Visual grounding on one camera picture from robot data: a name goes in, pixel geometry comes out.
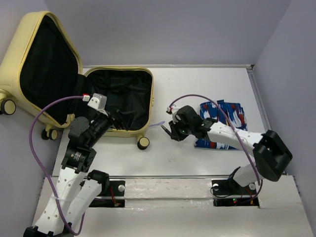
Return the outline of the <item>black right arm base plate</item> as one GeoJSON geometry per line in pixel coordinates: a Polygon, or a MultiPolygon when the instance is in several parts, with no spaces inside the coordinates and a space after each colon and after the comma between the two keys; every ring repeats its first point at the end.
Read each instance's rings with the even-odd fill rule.
{"type": "Polygon", "coordinates": [[[210,192],[215,207],[260,206],[254,183],[245,187],[230,187],[228,180],[217,179],[212,181],[210,192]]]}

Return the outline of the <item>yellow hard-shell suitcase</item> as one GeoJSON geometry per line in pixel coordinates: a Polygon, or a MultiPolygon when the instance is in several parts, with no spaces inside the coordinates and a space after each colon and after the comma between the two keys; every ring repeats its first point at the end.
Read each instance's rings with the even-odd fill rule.
{"type": "Polygon", "coordinates": [[[139,149],[150,141],[145,136],[154,101],[154,77],[144,67],[98,66],[83,71],[82,60],[61,22],[49,11],[22,17],[0,65],[0,112],[12,115],[17,107],[45,125],[44,140],[55,140],[57,129],[76,117],[93,120],[97,113],[77,96],[102,94],[106,111],[137,111],[128,131],[110,128],[107,136],[137,138],[139,149]]]}

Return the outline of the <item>purple toothbrush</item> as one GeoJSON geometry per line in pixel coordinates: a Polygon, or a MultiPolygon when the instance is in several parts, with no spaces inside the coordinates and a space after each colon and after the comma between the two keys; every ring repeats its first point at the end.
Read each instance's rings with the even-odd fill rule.
{"type": "Polygon", "coordinates": [[[155,124],[151,124],[151,125],[150,125],[150,128],[163,125],[164,123],[165,123],[165,121],[161,121],[161,122],[158,122],[158,123],[155,123],[155,124]]]}

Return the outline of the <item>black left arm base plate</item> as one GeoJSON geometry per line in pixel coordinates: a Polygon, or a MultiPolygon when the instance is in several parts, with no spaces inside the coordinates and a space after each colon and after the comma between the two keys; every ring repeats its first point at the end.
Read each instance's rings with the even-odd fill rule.
{"type": "Polygon", "coordinates": [[[103,190],[89,205],[92,208],[124,208],[125,181],[111,180],[106,190],[103,190]]]}

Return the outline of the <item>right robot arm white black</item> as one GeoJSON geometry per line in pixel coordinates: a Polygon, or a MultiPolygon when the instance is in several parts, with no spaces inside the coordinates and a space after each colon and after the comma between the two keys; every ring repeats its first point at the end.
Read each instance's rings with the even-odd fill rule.
{"type": "Polygon", "coordinates": [[[172,106],[166,111],[172,115],[165,132],[172,140],[183,141],[189,135],[244,150],[249,165],[237,167],[227,179],[225,187],[234,194],[258,180],[277,182],[293,159],[280,136],[272,130],[265,133],[232,128],[213,118],[202,119],[191,106],[172,106]]]}

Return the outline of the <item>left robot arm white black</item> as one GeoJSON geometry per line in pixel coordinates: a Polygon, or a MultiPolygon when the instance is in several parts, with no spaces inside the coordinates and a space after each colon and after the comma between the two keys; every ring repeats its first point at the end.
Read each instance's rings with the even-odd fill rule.
{"type": "Polygon", "coordinates": [[[57,183],[48,177],[52,195],[34,226],[25,230],[25,237],[74,237],[81,233],[86,210],[110,185],[107,173],[89,171],[96,156],[93,146],[111,126],[128,131],[136,114],[100,113],[93,121],[78,117],[71,123],[57,183]]]}

